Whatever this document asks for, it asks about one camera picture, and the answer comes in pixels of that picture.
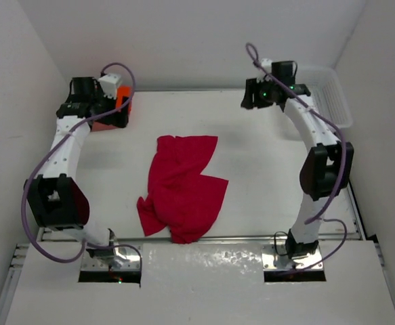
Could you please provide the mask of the magenta t shirt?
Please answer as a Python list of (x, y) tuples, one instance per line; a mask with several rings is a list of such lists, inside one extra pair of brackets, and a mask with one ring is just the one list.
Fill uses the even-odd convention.
[(217, 143), (214, 135), (163, 135), (157, 139), (148, 194), (137, 201), (145, 236), (167, 228), (172, 242), (190, 244), (211, 229), (228, 187), (227, 179), (203, 174)]

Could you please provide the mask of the salmon pink t shirt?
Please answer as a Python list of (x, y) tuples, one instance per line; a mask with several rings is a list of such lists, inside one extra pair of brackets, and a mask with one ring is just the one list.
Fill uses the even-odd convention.
[(117, 127), (115, 127), (114, 125), (106, 125), (98, 121), (95, 121), (92, 125), (91, 132), (111, 131), (116, 128)]

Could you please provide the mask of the orange t shirt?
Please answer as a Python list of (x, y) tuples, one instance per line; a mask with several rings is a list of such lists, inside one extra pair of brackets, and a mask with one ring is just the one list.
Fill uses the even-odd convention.
[[(130, 99), (133, 91), (132, 86), (120, 86), (117, 90), (116, 109), (127, 118), (131, 113), (132, 100)], [(127, 102), (126, 107), (120, 109), (124, 103)]]

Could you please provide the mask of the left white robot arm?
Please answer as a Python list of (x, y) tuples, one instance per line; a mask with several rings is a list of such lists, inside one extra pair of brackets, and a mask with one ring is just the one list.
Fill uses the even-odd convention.
[(51, 152), (24, 185), (25, 201), (39, 227), (64, 232), (92, 248), (110, 246), (111, 231), (89, 218), (89, 201), (76, 181), (77, 165), (93, 116), (100, 115), (104, 126), (126, 126), (132, 88), (122, 82), (113, 73), (72, 78), (68, 97), (56, 112)]

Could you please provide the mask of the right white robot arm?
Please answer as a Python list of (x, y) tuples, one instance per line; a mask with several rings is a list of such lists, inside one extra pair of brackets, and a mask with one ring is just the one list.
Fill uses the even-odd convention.
[(354, 149), (315, 108), (309, 88), (296, 82), (294, 61), (255, 59), (253, 64), (262, 75), (246, 80), (241, 108), (277, 105), (293, 123), (308, 151), (299, 173), (302, 203), (285, 241), (286, 257), (305, 257), (316, 252), (325, 211), (348, 184)]

